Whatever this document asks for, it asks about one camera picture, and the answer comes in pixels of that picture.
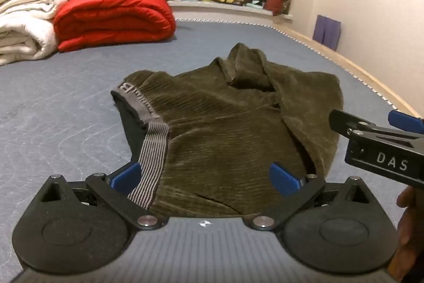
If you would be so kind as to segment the person's right hand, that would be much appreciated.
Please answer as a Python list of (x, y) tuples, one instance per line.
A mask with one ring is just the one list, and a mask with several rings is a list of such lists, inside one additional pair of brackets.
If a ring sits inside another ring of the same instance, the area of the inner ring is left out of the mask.
[(397, 205), (405, 210), (398, 222), (398, 248), (387, 270), (400, 282), (423, 252), (423, 191), (408, 186), (398, 196)]

